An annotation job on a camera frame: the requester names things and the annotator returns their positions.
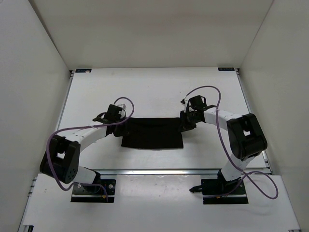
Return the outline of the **black skirt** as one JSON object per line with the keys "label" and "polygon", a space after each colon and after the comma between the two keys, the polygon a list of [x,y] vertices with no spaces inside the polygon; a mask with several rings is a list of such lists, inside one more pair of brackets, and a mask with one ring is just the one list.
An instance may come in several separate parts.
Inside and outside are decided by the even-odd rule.
{"label": "black skirt", "polygon": [[129,135],[122,138],[122,147],[148,150],[183,148],[178,117],[130,118],[126,125]]}

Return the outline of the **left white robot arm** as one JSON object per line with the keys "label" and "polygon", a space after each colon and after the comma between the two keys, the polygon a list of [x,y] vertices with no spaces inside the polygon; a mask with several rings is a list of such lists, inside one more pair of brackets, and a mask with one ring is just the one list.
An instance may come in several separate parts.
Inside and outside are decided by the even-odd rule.
{"label": "left white robot arm", "polygon": [[129,117],[126,116],[125,104],[111,104],[107,112],[100,113],[93,119],[95,125],[64,128],[50,136],[46,152],[41,161],[41,173],[56,180],[61,188],[63,184],[81,184],[89,192],[100,189],[100,174],[79,165],[80,154],[90,145],[110,134],[123,134]]}

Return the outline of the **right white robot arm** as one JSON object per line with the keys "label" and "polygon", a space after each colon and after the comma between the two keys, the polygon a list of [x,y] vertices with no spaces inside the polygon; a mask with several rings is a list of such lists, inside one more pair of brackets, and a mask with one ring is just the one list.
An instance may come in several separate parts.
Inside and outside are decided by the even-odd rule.
{"label": "right white robot arm", "polygon": [[189,131],[203,122],[217,127],[223,144],[221,129],[227,131],[231,154],[228,162],[218,172],[216,187],[221,193],[228,193],[234,183],[241,178],[248,164],[267,148],[267,141],[254,114],[239,115],[220,110],[216,105],[207,105],[206,98],[200,95],[183,99],[184,109],[180,112],[179,131]]}

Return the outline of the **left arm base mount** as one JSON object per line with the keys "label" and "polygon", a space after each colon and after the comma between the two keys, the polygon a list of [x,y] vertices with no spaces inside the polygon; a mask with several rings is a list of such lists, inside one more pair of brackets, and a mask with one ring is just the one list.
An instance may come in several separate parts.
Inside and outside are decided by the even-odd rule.
{"label": "left arm base mount", "polygon": [[105,188],[104,190],[98,186],[74,186],[71,194],[72,203],[114,203],[116,190],[116,176],[115,175],[101,175],[100,184]]}

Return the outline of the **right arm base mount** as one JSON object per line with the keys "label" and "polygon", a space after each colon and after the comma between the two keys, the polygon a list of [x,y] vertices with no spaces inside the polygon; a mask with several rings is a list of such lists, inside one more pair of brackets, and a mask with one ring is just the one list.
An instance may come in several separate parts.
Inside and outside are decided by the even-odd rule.
{"label": "right arm base mount", "polygon": [[204,205],[248,204],[249,200],[243,181],[230,184],[219,178],[202,178],[201,184],[189,189],[191,193],[202,193]]}

